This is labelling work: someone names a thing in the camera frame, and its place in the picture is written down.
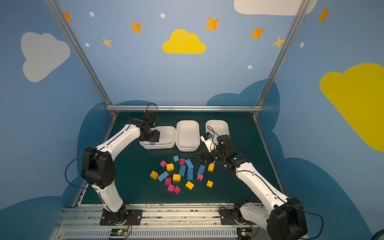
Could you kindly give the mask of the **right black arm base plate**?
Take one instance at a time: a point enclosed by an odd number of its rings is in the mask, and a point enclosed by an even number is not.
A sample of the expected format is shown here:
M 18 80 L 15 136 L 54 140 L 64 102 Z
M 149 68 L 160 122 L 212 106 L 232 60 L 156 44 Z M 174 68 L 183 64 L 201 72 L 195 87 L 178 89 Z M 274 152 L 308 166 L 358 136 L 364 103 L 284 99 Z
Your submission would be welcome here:
M 250 225 L 251 222 L 243 219 L 234 209 L 219 208 L 221 225 Z

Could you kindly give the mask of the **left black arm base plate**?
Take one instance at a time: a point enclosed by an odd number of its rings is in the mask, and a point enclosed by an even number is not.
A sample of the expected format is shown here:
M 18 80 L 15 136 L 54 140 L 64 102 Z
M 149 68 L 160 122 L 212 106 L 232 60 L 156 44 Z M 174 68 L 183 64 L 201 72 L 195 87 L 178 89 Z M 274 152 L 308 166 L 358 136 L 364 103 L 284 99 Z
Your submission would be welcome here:
M 109 212 L 103 209 L 100 226 L 138 226 L 141 223 L 143 210 L 125 210 L 117 213 Z

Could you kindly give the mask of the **pink small lego brick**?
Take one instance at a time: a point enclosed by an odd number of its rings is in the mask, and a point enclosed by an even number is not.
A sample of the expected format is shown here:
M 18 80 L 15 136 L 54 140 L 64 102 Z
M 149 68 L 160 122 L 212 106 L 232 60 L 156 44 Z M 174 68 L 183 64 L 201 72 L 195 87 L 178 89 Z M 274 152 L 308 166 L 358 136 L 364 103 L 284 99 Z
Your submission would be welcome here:
M 167 163 L 166 163 L 165 161 L 161 161 L 161 162 L 160 162 L 160 165 L 161 165 L 163 168 L 165 168 L 166 165 L 167 165 Z

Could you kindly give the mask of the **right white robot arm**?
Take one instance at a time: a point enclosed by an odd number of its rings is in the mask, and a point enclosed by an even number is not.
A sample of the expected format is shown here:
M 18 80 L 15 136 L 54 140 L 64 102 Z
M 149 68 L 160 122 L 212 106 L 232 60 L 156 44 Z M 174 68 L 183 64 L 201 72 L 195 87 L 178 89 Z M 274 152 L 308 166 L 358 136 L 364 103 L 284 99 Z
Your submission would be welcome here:
M 276 189 L 244 155 L 215 149 L 204 150 L 194 157 L 206 166 L 214 161 L 221 162 L 252 190 L 264 207 L 245 202 L 238 207 L 240 216 L 265 229 L 272 240 L 298 240 L 308 233 L 302 203 Z

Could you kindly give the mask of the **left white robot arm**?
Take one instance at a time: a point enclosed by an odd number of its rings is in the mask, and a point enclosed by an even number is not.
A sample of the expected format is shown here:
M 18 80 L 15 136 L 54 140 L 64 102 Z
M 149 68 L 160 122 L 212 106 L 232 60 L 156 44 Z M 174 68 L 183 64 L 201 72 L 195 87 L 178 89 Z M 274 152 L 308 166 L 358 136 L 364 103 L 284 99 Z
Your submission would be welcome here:
M 115 185 L 115 158 L 136 139 L 142 142 L 158 142 L 160 131 L 154 130 L 157 116 L 133 118 L 124 127 L 95 148 L 83 152 L 81 177 L 92 186 L 104 205 L 104 213 L 122 222 L 126 217 L 126 205 Z

